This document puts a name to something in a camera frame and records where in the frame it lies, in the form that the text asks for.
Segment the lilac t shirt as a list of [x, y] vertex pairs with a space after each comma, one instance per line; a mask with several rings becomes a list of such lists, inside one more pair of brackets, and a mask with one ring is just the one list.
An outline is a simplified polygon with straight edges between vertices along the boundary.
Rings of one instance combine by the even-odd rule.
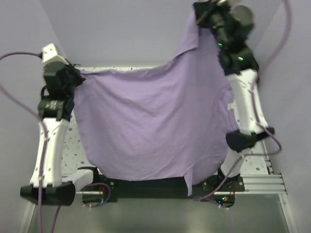
[[191, 13], [167, 64], [82, 72], [74, 115], [88, 161], [113, 179], [182, 177], [191, 195], [224, 162], [225, 135], [238, 128], [218, 51]]

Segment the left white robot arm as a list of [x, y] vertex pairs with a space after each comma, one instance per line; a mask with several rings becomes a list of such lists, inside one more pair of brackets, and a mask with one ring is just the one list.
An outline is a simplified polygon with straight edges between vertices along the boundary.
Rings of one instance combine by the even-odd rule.
[[79, 169], [73, 180], [61, 172], [65, 134], [74, 108], [75, 88], [85, 80], [69, 61], [44, 65], [38, 104], [40, 138], [35, 169], [30, 183], [20, 189], [20, 196], [37, 205], [70, 206], [78, 190], [96, 190], [101, 179], [90, 169]]

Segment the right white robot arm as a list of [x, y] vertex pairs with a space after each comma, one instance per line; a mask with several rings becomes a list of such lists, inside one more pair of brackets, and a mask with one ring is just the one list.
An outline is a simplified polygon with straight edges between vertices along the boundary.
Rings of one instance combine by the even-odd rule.
[[218, 169], [216, 184], [227, 191], [241, 172], [244, 157], [261, 140], [272, 136], [262, 113], [257, 79], [259, 66], [246, 40], [254, 28], [253, 13], [244, 5], [233, 7], [232, 0], [208, 0], [193, 4], [196, 24], [211, 30], [219, 47], [218, 58], [235, 99], [237, 130], [226, 134], [229, 147]]

